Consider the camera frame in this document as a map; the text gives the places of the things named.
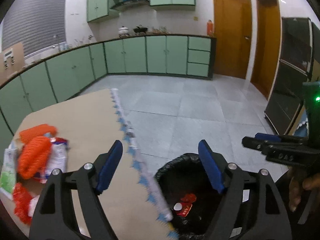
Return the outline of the right hand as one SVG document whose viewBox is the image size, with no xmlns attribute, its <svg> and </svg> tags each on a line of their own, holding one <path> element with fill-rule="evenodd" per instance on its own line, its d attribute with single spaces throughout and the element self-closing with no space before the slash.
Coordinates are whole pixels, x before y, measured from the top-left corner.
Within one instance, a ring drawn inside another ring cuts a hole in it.
<svg viewBox="0 0 320 240">
<path fill-rule="evenodd" d="M 311 211 L 319 211 L 319 173 L 313 177 L 307 177 L 306 173 L 298 168 L 291 167 L 289 169 L 289 208 L 295 212 L 301 202 L 302 193 L 305 191 L 317 190 L 317 196 L 313 202 Z"/>
</svg>

